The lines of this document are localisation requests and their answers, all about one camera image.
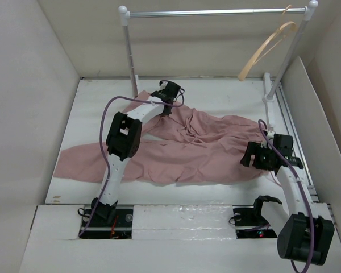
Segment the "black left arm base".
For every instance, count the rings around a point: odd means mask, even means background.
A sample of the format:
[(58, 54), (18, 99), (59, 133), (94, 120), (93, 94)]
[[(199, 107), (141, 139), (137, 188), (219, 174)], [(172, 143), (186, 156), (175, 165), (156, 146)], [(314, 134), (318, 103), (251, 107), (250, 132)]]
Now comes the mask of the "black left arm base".
[(133, 206), (120, 205), (115, 211), (113, 220), (108, 223), (100, 216), (92, 218), (90, 208), (79, 208), (77, 213), (81, 216), (81, 225), (78, 237), (81, 239), (131, 239)]

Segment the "pink trousers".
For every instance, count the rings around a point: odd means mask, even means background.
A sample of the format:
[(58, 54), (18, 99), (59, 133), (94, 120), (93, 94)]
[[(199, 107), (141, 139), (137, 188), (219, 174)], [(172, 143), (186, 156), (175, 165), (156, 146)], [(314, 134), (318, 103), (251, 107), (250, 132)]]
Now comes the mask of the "pink trousers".
[(244, 117), (218, 118), (183, 105), (169, 116), (152, 118), (142, 133), (153, 138), (141, 138), (124, 182), (232, 184), (269, 174), (240, 163), (248, 142), (263, 141), (257, 123)]

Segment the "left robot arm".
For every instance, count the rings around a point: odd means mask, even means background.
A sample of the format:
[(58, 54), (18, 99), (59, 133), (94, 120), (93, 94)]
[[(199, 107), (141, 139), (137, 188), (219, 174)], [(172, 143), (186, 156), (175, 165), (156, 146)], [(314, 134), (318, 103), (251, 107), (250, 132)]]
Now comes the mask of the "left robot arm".
[(114, 222), (120, 183), (128, 162), (139, 149), (142, 127), (154, 117), (170, 115), (173, 107), (179, 107), (176, 104), (178, 96), (183, 95), (184, 89), (178, 84), (162, 80), (160, 89), (151, 93), (146, 100), (122, 96), (111, 99), (111, 102), (121, 99), (138, 102), (139, 105), (125, 113), (117, 112), (114, 115), (106, 138), (106, 147), (104, 147), (103, 126), (110, 106), (106, 105), (99, 134), (100, 150), (106, 163), (106, 174), (99, 193), (91, 203), (90, 218), (95, 218), (105, 226)]

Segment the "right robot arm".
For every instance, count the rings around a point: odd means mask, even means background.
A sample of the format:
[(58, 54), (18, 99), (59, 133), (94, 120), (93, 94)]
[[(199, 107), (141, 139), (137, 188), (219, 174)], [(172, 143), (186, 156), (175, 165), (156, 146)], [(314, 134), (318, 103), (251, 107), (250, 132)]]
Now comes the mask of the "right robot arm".
[(277, 252), (282, 259), (324, 265), (335, 228), (314, 205), (304, 182), (302, 161), (293, 156), (293, 138), (263, 130), (261, 143), (249, 142), (240, 163), (274, 172), (281, 184), (287, 208), (277, 197), (259, 196), (251, 210), (258, 224), (269, 223), (277, 235)]

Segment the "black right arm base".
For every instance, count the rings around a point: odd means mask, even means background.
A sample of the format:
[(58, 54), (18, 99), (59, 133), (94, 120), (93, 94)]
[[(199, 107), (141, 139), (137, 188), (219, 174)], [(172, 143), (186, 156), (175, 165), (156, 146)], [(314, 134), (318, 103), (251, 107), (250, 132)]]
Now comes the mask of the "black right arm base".
[(232, 206), (233, 215), (228, 223), (236, 227), (237, 239), (277, 238), (269, 222), (261, 215), (264, 203), (282, 204), (278, 198), (259, 196), (252, 205)]

